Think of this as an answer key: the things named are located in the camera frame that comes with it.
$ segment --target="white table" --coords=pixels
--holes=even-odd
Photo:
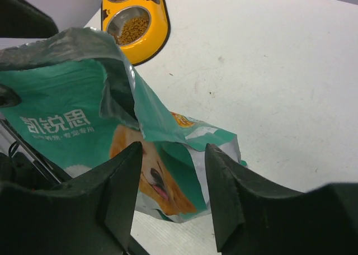
[[[166,2],[169,41],[137,70],[170,110],[237,133],[250,168],[284,186],[358,180],[358,6]],[[100,27],[100,13],[89,25]],[[216,254],[212,233],[209,216],[174,225],[136,215],[133,226],[153,255]]]

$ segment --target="yellow pet bowl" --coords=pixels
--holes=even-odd
[[[133,18],[144,18],[147,28],[130,43],[122,43],[125,24]],[[117,44],[133,65],[154,57],[169,38],[170,23],[165,0],[103,0],[102,30],[117,37]]]

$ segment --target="dog tongue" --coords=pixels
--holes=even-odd
[[[162,196],[165,200],[169,201],[168,194],[162,188],[158,187],[157,185],[154,185],[153,188],[160,196]]]

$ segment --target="dog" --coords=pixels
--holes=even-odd
[[[140,131],[118,125],[113,135],[110,158],[135,141],[141,142],[143,146],[139,191],[155,200],[167,216],[195,213],[195,206],[180,190],[162,162],[155,145],[145,141]]]

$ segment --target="green bag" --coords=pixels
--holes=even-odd
[[[101,31],[69,29],[0,51],[0,83],[22,99],[1,109],[9,123],[72,177],[141,141],[136,210],[159,219],[210,212],[207,143],[240,162],[235,134],[168,111]]]

